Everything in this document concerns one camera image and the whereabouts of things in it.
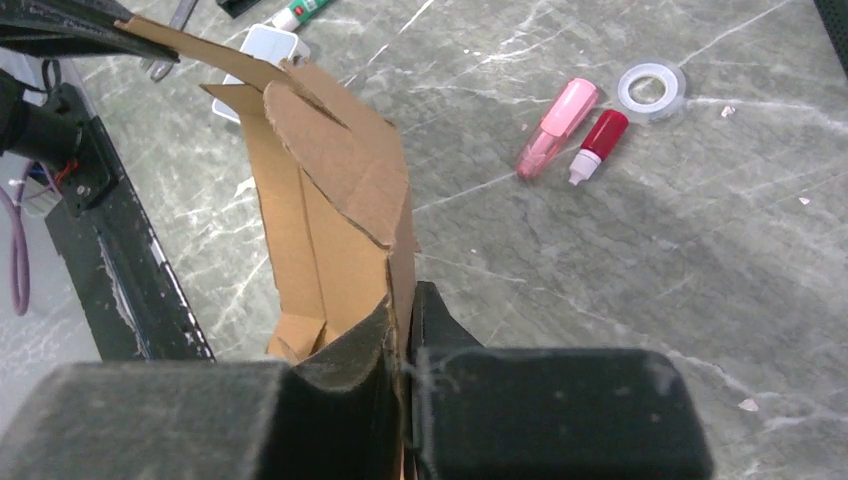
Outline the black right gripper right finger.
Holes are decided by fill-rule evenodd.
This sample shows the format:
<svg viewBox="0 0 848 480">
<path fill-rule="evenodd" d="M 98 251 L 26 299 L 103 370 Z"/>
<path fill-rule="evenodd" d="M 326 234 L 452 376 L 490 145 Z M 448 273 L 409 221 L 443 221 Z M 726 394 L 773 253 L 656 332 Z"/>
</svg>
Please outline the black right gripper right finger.
<svg viewBox="0 0 848 480">
<path fill-rule="evenodd" d="M 681 372 L 639 348 L 486 347 L 415 291 L 409 479 L 709 479 Z"/>
</svg>

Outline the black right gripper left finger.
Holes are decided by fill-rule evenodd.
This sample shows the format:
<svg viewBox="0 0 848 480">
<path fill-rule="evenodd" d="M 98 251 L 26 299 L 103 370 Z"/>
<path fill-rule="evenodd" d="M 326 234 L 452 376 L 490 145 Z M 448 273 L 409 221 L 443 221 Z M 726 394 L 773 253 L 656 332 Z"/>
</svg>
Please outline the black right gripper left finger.
<svg viewBox="0 0 848 480">
<path fill-rule="evenodd" d="M 292 366 L 70 364 L 1 440 L 5 479 L 393 479 L 390 305 Z"/>
</svg>

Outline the brown cardboard box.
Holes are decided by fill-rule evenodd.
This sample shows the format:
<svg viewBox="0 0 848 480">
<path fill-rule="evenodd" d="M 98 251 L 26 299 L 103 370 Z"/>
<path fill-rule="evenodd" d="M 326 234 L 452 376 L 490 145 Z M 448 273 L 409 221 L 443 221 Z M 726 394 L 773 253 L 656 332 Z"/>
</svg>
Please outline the brown cardboard box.
<svg viewBox="0 0 848 480">
<path fill-rule="evenodd" d="M 417 243 L 393 124 L 310 62 L 275 66 L 141 16 L 128 27 L 243 82 L 208 92 L 238 114 L 257 188 L 282 308 L 269 353 L 301 362 L 383 305 L 405 355 Z"/>
</svg>

